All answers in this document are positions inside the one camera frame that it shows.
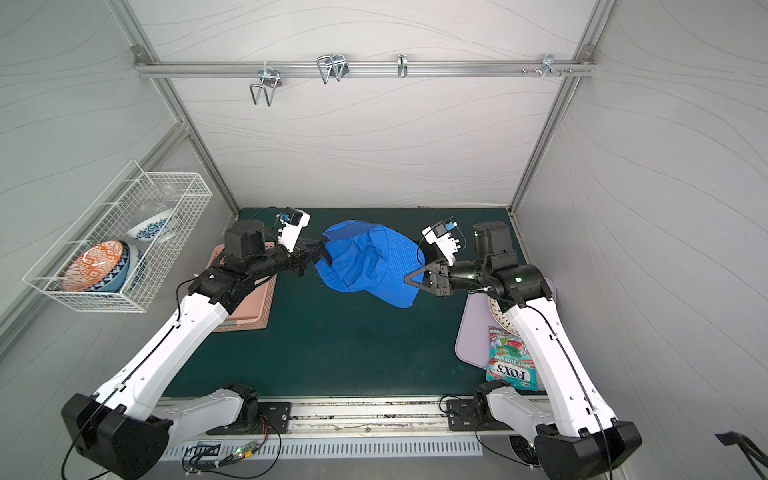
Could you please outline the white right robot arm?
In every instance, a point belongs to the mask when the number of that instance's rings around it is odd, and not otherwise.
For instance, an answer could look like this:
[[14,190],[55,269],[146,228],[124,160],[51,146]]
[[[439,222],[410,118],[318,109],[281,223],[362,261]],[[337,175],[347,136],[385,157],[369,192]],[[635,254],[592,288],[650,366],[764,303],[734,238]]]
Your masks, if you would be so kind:
[[550,479],[611,476],[642,444],[631,421],[622,421],[604,400],[576,354],[540,270],[519,263],[510,228],[503,222],[474,225],[476,259],[459,261],[456,222],[423,229],[437,258],[406,275],[406,284],[437,297],[456,290],[484,293],[508,315],[544,384],[550,406],[521,396],[508,383],[480,385],[478,420],[510,427],[528,443]]

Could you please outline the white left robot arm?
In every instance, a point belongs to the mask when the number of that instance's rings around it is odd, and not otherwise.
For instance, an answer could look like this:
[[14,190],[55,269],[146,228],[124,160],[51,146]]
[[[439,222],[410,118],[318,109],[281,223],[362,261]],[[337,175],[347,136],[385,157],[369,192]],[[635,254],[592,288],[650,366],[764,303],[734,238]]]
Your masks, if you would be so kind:
[[75,394],[61,416],[70,453],[122,479],[138,479],[166,449],[208,430],[231,425],[257,411],[254,392],[220,388],[168,409],[157,403],[203,341],[256,289],[280,272],[302,276],[327,257],[321,241],[304,239],[309,213],[288,208],[272,231],[258,220],[238,220],[209,267],[184,282],[186,295],[147,344],[93,394]]

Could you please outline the blue baseball cap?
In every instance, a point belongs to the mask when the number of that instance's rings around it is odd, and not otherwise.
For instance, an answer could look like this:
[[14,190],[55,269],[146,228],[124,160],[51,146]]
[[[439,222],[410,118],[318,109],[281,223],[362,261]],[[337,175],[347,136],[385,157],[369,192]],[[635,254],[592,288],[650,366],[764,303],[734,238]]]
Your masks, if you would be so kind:
[[341,293],[367,292],[397,308],[410,307],[419,289],[405,277],[425,261],[420,247],[384,225],[348,220],[326,229],[325,250],[316,271],[324,284]]

